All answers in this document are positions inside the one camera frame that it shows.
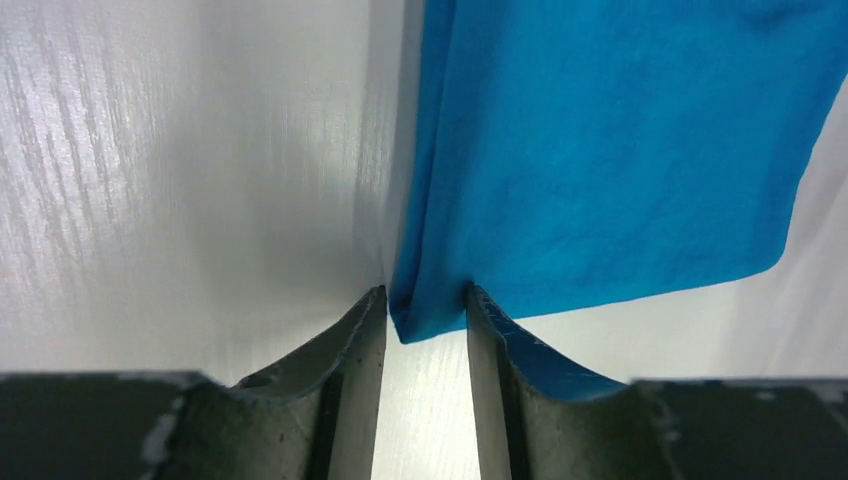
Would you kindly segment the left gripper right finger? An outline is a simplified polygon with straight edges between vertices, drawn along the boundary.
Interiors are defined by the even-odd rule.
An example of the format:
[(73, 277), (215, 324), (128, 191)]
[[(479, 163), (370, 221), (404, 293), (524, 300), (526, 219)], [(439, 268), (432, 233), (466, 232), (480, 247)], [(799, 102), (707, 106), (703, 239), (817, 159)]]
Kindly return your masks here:
[(562, 355), (465, 292), (485, 479), (843, 479), (845, 379), (638, 380)]

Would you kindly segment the bright blue t shirt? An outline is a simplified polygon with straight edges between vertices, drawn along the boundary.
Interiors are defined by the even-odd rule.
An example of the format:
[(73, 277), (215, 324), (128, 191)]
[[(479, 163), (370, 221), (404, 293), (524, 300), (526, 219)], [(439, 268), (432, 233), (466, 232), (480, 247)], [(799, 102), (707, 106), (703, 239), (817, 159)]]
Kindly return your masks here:
[(846, 74), (843, 1), (427, 2), (399, 339), (771, 268)]

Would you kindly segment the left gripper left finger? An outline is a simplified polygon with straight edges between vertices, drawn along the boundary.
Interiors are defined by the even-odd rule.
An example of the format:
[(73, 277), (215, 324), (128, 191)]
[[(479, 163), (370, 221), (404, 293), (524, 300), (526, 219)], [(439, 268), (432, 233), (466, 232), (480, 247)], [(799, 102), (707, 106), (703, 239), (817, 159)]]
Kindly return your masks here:
[(387, 295), (233, 386), (193, 371), (1, 377), (5, 479), (368, 479)]

